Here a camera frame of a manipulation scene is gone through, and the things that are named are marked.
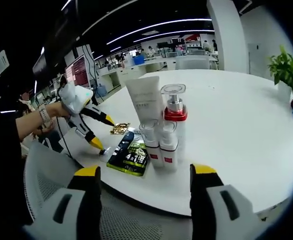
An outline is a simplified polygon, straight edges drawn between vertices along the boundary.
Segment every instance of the cable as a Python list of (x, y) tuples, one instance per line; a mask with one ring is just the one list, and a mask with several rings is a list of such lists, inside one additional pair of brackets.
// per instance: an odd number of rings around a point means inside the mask
[(66, 143), (66, 140), (65, 140), (65, 136), (63, 136), (63, 133), (62, 133), (62, 131), (61, 131), (58, 117), (56, 118), (56, 122), (57, 122), (58, 129), (59, 129), (59, 131), (60, 131), (60, 133), (61, 133), (61, 136), (62, 136), (62, 139), (63, 139), (64, 145), (65, 145), (65, 147), (66, 147), (66, 149), (67, 149), (67, 151), (68, 151), (68, 156), (69, 156), (71, 159), (73, 159), (74, 161), (77, 161), (77, 160), (71, 155), (71, 152), (70, 152), (70, 150), (69, 150), (69, 148), (68, 148), (68, 145), (67, 145), (67, 143)]
[[(85, 45), (85, 48), (86, 48), (86, 51), (87, 51), (87, 53), (89, 54), (89, 50), (88, 50), (88, 46), (87, 45)], [(95, 78), (93, 77), (93, 75), (92, 75), (92, 73), (91, 73), (91, 66), (90, 66), (90, 62), (89, 62), (89, 59), (87, 58), (87, 56), (85, 55), (85, 50), (84, 50), (84, 48), (83, 48), (83, 45), (82, 45), (82, 51), (83, 51), (83, 54), (84, 54), (84, 56), (85, 56), (85, 58), (86, 58), (86, 60), (87, 60), (87, 62), (88, 62), (88, 72), (90, 73), (90, 75), (91, 75), (91, 77), (94, 79), (94, 81), (95, 81), (95, 91), (94, 91), (94, 96), (96, 96), (96, 93), (99, 95), (99, 97), (102, 99), (102, 101), (104, 102), (104, 99), (101, 97), (101, 95), (100, 95), (100, 93), (98, 92), (98, 81), (97, 81), (97, 74), (96, 74), (96, 65), (95, 65), (95, 60), (93, 59), (93, 57), (90, 55), (90, 58), (93, 60), (93, 70), (94, 70), (94, 76), (95, 76)]]

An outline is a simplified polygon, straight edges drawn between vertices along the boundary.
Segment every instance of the ceiling light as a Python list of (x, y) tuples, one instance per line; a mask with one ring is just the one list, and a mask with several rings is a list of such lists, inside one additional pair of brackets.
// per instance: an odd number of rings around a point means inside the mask
[(62, 7), (61, 11), (63, 11), (63, 9), (66, 8), (66, 6), (69, 4), (69, 2), (71, 2), (71, 0), (67, 0), (66, 4), (64, 4), (64, 6)]
[(9, 110), (9, 111), (0, 111), (0, 113), (2, 114), (6, 114), (6, 113), (14, 113), (16, 112), (17, 110)]
[(189, 32), (214, 32), (214, 30), (183, 30), (183, 31), (172, 31), (172, 32), (167, 32), (167, 33), (161, 33), (161, 34), (157, 34), (157, 35), (153, 35), (153, 36), (148, 36), (145, 38), (141, 38), (138, 40), (133, 41), (135, 42), (139, 42), (145, 39), (150, 39), (150, 38), (154, 38), (154, 37), (158, 37), (158, 36), (162, 36), (162, 35), (168, 35), (168, 34), (179, 34), (179, 33), (189, 33)]
[(120, 49), (121, 47), (119, 46), (119, 47), (117, 47), (117, 48), (115, 48), (115, 49), (112, 49), (110, 52), (113, 52), (113, 51), (115, 51), (115, 50), (117, 50), (117, 49)]
[(34, 94), (37, 93), (37, 85), (38, 85), (38, 82), (37, 82), (37, 80), (35, 80), (35, 83), (34, 83)]
[(154, 24), (154, 25), (151, 25), (151, 26), (146, 26), (146, 27), (143, 27), (143, 28), (140, 28), (138, 30), (135, 30), (135, 31), (132, 31), (132, 32), (129, 32), (123, 36), (120, 36), (112, 41), (109, 41), (106, 45), (109, 45), (121, 38), (124, 38), (130, 34), (134, 34), (136, 32), (139, 32), (139, 31), (142, 31), (142, 30), (145, 30), (145, 29), (149, 29), (149, 28), (153, 28), (153, 27), (156, 27), (156, 26), (160, 26), (160, 25), (164, 25), (164, 24), (172, 24), (172, 23), (179, 23), (179, 22), (190, 22), (190, 21), (212, 21), (212, 19), (210, 18), (190, 18), (190, 19), (181, 19), (181, 20), (174, 20), (174, 21), (166, 21), (166, 22), (161, 22), (161, 23), (158, 23), (158, 24)]
[(153, 31), (148, 31), (148, 32), (146, 32), (146, 33), (142, 33), (142, 35), (150, 36), (150, 35), (158, 34), (158, 33), (159, 33), (159, 31), (155, 31), (155, 30), (153, 30)]
[(94, 61), (97, 60), (97, 59), (99, 59), (99, 58), (102, 58), (102, 57), (103, 57), (103, 55), (98, 56), (97, 58), (94, 59)]

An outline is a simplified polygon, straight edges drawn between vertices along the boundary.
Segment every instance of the potted plant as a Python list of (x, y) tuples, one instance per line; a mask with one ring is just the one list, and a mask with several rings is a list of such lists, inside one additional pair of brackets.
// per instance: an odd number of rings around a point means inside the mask
[(274, 85), (278, 84), (279, 98), (288, 103), (293, 92), (293, 57), (286, 53), (282, 45), (280, 51), (280, 55), (269, 57), (271, 64), (268, 68), (271, 76), (274, 76)]

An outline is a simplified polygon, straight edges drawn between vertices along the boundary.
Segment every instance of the hand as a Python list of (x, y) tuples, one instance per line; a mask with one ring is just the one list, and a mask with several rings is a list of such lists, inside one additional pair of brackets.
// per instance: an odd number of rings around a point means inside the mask
[(51, 122), (50, 126), (48, 126), (45, 129), (43, 129), (43, 132), (44, 133), (51, 132), (51, 130), (54, 129), (54, 128), (55, 128), (55, 126), (54, 126), (53, 122)]
[(51, 118), (53, 118), (53, 117), (69, 117), (69, 115), (70, 115), (62, 107), (61, 102), (54, 102), (54, 103), (48, 104), (45, 108)]

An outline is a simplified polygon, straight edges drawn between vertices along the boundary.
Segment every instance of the office desk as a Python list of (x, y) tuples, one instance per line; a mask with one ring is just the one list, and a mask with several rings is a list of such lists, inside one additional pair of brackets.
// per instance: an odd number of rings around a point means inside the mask
[[(180, 56), (179, 58), (208, 58), (211, 63), (216, 63), (218, 60), (212, 56), (208, 55), (186, 55)], [(119, 67), (116, 69), (111, 69), (110, 71), (101, 71), (98, 79), (102, 85), (105, 85), (107, 92), (110, 92), (114, 87), (121, 85), (121, 87), (126, 86), (126, 81), (130, 79), (137, 79), (143, 76), (146, 73), (153, 73), (161, 68), (163, 68), (164, 63), (167, 64), (167, 70), (175, 70), (176, 69), (176, 57), (151, 57), (146, 58), (146, 61), (139, 65), (126, 66), (125, 68)]]
[[(65, 135), (71, 154), (84, 167), (99, 164), (101, 180), (139, 202), (190, 216), (190, 163), (216, 169), (225, 185), (233, 185), (253, 205), (255, 213), (285, 200), (293, 191), (293, 116), (289, 104), (277, 99), (272, 81), (244, 73), (219, 70), (174, 70), (147, 73), (159, 76), (160, 86), (186, 84), (186, 156), (176, 173), (157, 172), (148, 165), (143, 177), (106, 167), (122, 135), (85, 117), (105, 148), (106, 156), (74, 133)], [(127, 88), (99, 108), (116, 123), (139, 120)]]

